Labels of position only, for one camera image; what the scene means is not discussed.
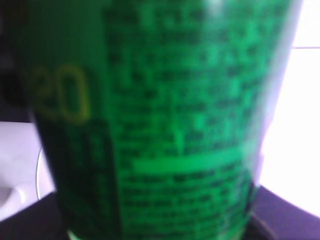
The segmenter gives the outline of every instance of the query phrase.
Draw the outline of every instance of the beverage can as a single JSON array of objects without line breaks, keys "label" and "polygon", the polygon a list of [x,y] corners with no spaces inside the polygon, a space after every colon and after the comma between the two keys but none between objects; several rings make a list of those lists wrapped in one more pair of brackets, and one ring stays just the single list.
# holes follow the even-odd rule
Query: beverage can
[{"label": "beverage can", "polygon": [[77,240],[239,240],[300,0],[2,0]]}]

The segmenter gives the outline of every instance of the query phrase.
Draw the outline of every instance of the black surface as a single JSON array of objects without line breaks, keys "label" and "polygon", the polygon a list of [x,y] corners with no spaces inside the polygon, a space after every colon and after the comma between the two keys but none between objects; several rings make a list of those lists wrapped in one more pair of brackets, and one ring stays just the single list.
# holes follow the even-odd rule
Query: black surface
[{"label": "black surface", "polygon": [[[320,240],[320,218],[264,187],[258,191],[244,240]],[[68,240],[55,194],[0,222],[0,240]]]}]

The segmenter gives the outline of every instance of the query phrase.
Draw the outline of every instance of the green can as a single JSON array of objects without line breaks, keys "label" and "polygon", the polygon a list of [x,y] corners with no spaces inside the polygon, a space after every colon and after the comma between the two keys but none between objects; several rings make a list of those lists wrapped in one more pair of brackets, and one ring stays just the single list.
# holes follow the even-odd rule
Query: green can
[{"label": "green can", "polygon": [[239,240],[301,0],[2,0],[77,240]]}]

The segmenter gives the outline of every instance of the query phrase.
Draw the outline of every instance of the nutrition label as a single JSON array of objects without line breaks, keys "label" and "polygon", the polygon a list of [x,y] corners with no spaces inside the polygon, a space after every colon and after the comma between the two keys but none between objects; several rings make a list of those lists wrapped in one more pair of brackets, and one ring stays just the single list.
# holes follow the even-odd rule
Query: nutrition label
[{"label": "nutrition label", "polygon": [[178,2],[103,12],[125,239],[231,238],[252,199],[270,51],[288,3],[243,4],[254,13],[244,19],[232,0]]}]

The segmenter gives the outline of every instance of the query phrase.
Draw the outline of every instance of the yellow number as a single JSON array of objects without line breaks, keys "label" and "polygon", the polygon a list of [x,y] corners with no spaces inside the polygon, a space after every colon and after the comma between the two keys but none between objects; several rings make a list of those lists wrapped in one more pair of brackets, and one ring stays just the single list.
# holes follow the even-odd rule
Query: yellow number
[{"label": "yellow number", "polygon": [[37,112],[51,121],[58,119],[58,113],[54,109],[54,106],[50,107],[46,105],[45,101],[53,100],[54,86],[51,75],[47,68],[38,66],[33,72],[33,81],[35,88],[35,102],[34,107]]},{"label": "yellow number", "polygon": [[[72,112],[68,108],[63,84],[67,77],[71,77],[77,86],[80,106],[78,112]],[[56,70],[55,81],[57,87],[57,98],[63,118],[71,124],[80,125],[86,122],[90,117],[90,107],[87,93],[86,76],[84,72],[74,65],[62,65]]]}]

